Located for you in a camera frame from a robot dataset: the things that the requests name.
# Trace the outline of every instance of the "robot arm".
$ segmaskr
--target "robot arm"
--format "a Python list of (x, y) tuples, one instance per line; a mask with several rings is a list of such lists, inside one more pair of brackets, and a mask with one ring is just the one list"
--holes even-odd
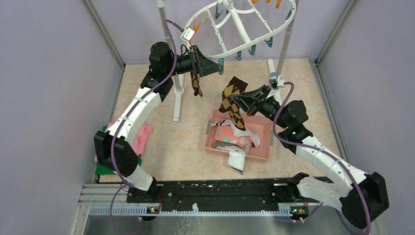
[[(278, 82), (270, 80), (270, 84), (272, 88), (264, 85), (255, 91), (231, 95), (231, 99), (248, 116), (260, 112), (274, 121), (280, 104), (270, 94), (281, 87), (281, 78)], [(376, 172), (369, 175), (355, 168), (327, 149), (313, 136), (313, 133), (305, 128), (303, 123), (307, 120), (303, 101), (291, 101), (282, 108), (277, 117), (277, 125), (284, 129), (278, 133), (278, 139), (285, 148), (321, 170), (332, 183), (322, 182), (305, 173), (299, 173), (288, 181), (292, 195), (312, 198), (330, 205), (342, 212), (346, 219), (357, 228), (365, 228), (364, 208), (351, 177), (356, 181), (364, 196), (371, 221), (389, 207), (385, 179)]]
[[(173, 52), (165, 42), (153, 44), (150, 50), (149, 71), (143, 79), (137, 95), (114, 125), (106, 132), (98, 131), (94, 136), (98, 163), (115, 171), (111, 158), (111, 141), (115, 138), (114, 157), (121, 175), (149, 197), (154, 196), (153, 189), (156, 187), (157, 181), (140, 167), (138, 157), (131, 145), (144, 121), (164, 101), (171, 90), (173, 81), (169, 78), (144, 97), (168, 76), (172, 70), (174, 59)], [(207, 59), (194, 45), (190, 47), (188, 54), (177, 56), (174, 74), (193, 72), (196, 76), (203, 77), (222, 69), (222, 66)], [(114, 136), (118, 128), (119, 132), (117, 136)]]

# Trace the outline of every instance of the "teal clothespin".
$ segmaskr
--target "teal clothespin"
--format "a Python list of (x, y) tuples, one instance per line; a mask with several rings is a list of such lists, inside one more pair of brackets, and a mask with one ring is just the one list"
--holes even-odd
[(264, 41), (267, 43), (268, 47), (272, 47), (273, 37), (271, 37), (269, 40), (264, 40)]
[(223, 10), (221, 12), (218, 12), (218, 8), (219, 8), (219, 3), (216, 4), (215, 19), (218, 19), (223, 12)]
[(251, 49), (248, 50), (249, 51), (249, 54), (255, 55), (255, 50), (256, 50), (256, 45), (252, 45)]
[(285, 21), (287, 21), (287, 20), (288, 20), (288, 18), (290, 18), (291, 13), (293, 13), (293, 10), (294, 10), (294, 8), (291, 8), (290, 12), (288, 12), (288, 15), (287, 15), (287, 17), (285, 18)]
[(238, 53), (236, 54), (236, 56), (234, 56), (236, 60), (241, 60), (242, 59), (242, 52), (238, 51)]
[(218, 64), (222, 67), (222, 69), (219, 70), (219, 75), (223, 75), (224, 63), (225, 61), (223, 60), (223, 58), (218, 59)]

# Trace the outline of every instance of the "pink towel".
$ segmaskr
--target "pink towel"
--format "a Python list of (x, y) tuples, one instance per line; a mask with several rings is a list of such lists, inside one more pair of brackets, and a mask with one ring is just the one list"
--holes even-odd
[[(110, 124), (108, 124), (107, 129), (110, 128), (117, 120), (118, 118), (115, 117), (114, 120), (110, 122)], [(137, 155), (144, 153), (145, 143), (147, 142), (148, 137), (151, 132), (153, 132), (153, 127), (147, 122), (143, 123), (136, 137), (133, 140), (133, 145), (131, 146)]]

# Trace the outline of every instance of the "drying rack stand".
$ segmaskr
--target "drying rack stand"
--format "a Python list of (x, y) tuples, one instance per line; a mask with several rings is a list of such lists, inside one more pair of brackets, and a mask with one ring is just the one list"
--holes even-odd
[[(167, 29), (166, 29), (166, 24), (165, 24), (166, 11), (165, 11), (164, 1), (165, 0), (157, 0), (157, 7), (159, 8), (161, 25), (163, 26), (165, 41), (170, 46), (170, 48), (172, 48), (171, 38), (168, 35)], [(281, 53), (280, 53), (280, 57), (279, 57), (279, 61), (278, 61), (277, 70), (276, 70), (277, 74), (281, 74), (282, 66), (283, 66), (284, 60), (285, 60), (285, 55), (287, 53), (288, 44), (290, 42), (291, 31), (292, 31), (293, 24), (294, 24), (294, 17), (295, 17), (295, 14), (296, 14), (296, 11), (297, 11), (297, 6), (298, 6), (300, 0), (289, 0), (289, 2), (292, 5), (292, 8), (290, 9), (284, 24), (282, 24), (277, 29), (271, 29), (269, 27), (269, 25), (267, 24), (267, 22), (262, 18), (261, 13), (258, 12), (258, 10), (255, 8), (254, 3), (252, 3), (250, 0), (247, 0), (247, 1), (249, 2), (250, 6), (251, 6), (251, 9), (249, 9), (249, 10), (238, 10), (238, 9), (236, 9), (233, 5), (233, 0), (218, 0), (218, 1), (215, 1), (214, 3), (202, 8), (201, 10), (196, 12), (190, 18), (190, 20), (187, 22), (187, 24), (185, 26), (185, 29), (190, 27), (190, 24), (192, 23), (194, 17), (196, 17), (196, 16), (198, 16), (198, 15), (204, 13), (204, 12), (207, 13), (208, 17), (210, 18), (210, 20), (212, 22), (212, 26), (215, 29), (215, 32), (216, 32), (216, 35), (218, 37), (219, 43), (220, 43), (220, 45), (223, 49), (223, 52), (221, 54), (212, 55), (212, 56), (208, 55), (207, 58), (212, 59), (212, 60), (218, 60), (218, 62), (222, 65), (223, 65), (223, 58), (224, 57), (227, 57), (227, 56), (230, 56), (230, 55), (236, 53), (237, 54), (236, 58), (238, 59), (238, 56), (240, 57), (241, 51), (244, 50), (244, 49), (251, 48), (250, 49), (250, 54), (255, 53), (256, 44), (259, 43), (259, 42), (265, 41), (267, 43), (267, 45), (269, 47), (271, 47), (272, 46), (272, 37), (285, 29), (284, 42), (282, 44), (282, 49), (281, 49)], [(220, 23), (216, 24), (213, 20), (212, 14), (210, 13), (210, 8), (217, 7), (221, 3), (225, 6), (225, 8), (227, 10), (227, 15), (225, 16), (225, 18)], [(261, 36), (261, 37), (258, 37), (258, 38), (255, 38), (255, 39), (251, 40), (249, 35), (247, 34), (242, 22), (241, 22), (238, 14), (257, 14), (258, 17), (264, 23), (265, 27), (268, 29), (269, 32), (267, 34)], [(219, 29), (230, 18), (232, 18), (233, 21), (235, 22), (236, 28), (237, 28), (240, 36), (242, 37), (242, 39), (244, 41), (244, 44), (242, 44), (238, 47), (235, 47), (233, 49), (227, 50), (227, 48), (226, 48), (226, 46), (225, 46), (225, 44), (222, 40), (222, 37), (219, 33)], [(176, 96), (175, 103), (174, 103), (173, 121), (179, 121), (180, 120), (180, 111), (181, 111), (181, 106), (182, 106), (182, 96), (184, 94), (183, 80), (184, 80), (184, 75), (183, 74), (173, 76), (173, 81), (174, 81), (174, 84), (175, 84), (174, 94)]]

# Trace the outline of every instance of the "white fabric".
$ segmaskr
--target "white fabric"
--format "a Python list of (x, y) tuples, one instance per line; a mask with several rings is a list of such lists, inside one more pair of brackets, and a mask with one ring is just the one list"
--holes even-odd
[(240, 137), (240, 136), (249, 136), (251, 137), (252, 143), (254, 143), (255, 147), (258, 147), (261, 144), (261, 140), (259, 135), (252, 133), (250, 129), (245, 125), (245, 131), (239, 130), (231, 120), (224, 120), (224, 121), (217, 121), (212, 123), (212, 126), (231, 126), (233, 130), (233, 135)]
[(244, 170), (245, 152), (237, 146), (218, 146), (217, 149), (224, 149), (229, 151), (228, 165), (239, 170), (240, 173)]

